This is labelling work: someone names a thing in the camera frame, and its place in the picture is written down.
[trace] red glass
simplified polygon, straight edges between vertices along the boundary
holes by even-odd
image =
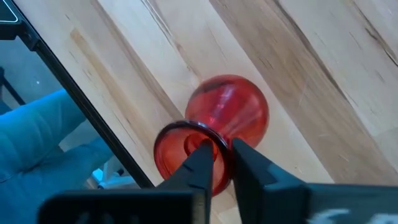
[[[154,147],[156,166],[168,179],[204,139],[213,141],[213,196],[229,184],[230,144],[240,138],[256,147],[269,120],[268,104],[260,89],[237,75],[219,75],[204,81],[192,94],[186,121],[169,124]]]

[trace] wooden surface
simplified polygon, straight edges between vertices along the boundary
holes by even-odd
[[[156,185],[153,143],[202,80],[266,96],[256,148],[309,182],[398,184],[396,0],[16,0]],[[233,186],[212,223],[239,223]]]

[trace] black plastic part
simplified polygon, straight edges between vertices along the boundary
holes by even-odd
[[[85,190],[47,200],[38,223],[193,223],[191,190]]]
[[[8,0],[0,0],[0,39],[14,40],[23,29],[15,8]]]
[[[240,139],[233,139],[232,149],[242,223],[305,223],[305,183]]]
[[[204,217],[204,223],[210,222],[211,191],[213,181],[213,147],[210,140],[204,140],[184,163],[157,189],[191,189],[197,199],[197,218]]]
[[[31,26],[29,21],[25,18],[23,13],[14,4],[12,0],[5,0],[8,6],[14,11],[14,14],[19,18],[19,23],[14,24],[17,35],[26,44],[29,50],[36,51],[44,63],[48,66],[54,76],[58,79],[61,85],[66,89],[68,94],[72,97],[75,103],[79,106],[87,119],[97,130],[99,135],[106,141],[108,146],[118,157],[121,164],[131,174],[136,183],[140,187],[154,187],[153,183],[148,179],[142,169],[138,166],[130,153],[121,144],[116,135],[112,132],[110,127],[105,123],[104,119],[97,112],[94,106],[90,103],[88,98],[75,83],[73,78],[66,71],[65,67],[60,63],[58,58],[50,50],[47,44],[41,39],[40,35]],[[15,33],[7,28],[8,24],[0,23],[0,39],[7,39],[6,36],[15,35]]]
[[[309,223],[397,222],[397,187],[337,184],[307,186],[310,191]]]

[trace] red glass vase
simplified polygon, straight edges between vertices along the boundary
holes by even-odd
[[[189,99],[185,119],[167,125],[154,146],[156,166],[168,179],[204,139],[213,142],[213,196],[229,184],[230,143],[240,138],[256,147],[269,120],[268,104],[260,89],[237,75],[218,75],[204,81]]]

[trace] black frame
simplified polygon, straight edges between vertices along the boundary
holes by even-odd
[[[113,153],[120,160],[121,164],[134,178],[136,183],[141,188],[154,187],[153,183],[145,175],[144,171],[142,171],[142,169],[138,166],[137,162],[130,155],[130,153],[128,153],[126,148],[112,132],[111,128],[105,123],[104,119],[94,108],[73,78],[69,75],[65,67],[61,64],[45,41],[33,28],[33,26],[24,16],[23,12],[18,8],[13,0],[5,0],[5,2],[8,3],[8,6],[14,11],[15,15],[21,21],[15,23],[15,28],[12,29],[12,33],[6,38],[15,39],[16,36],[13,35],[18,35],[30,51],[34,51],[39,55],[46,66],[48,66],[50,71],[54,74],[55,78],[61,83],[61,85],[79,106],[93,127],[97,130],[98,134],[105,140]],[[6,31],[9,32],[9,24],[0,24],[0,30],[1,26],[6,27]]]

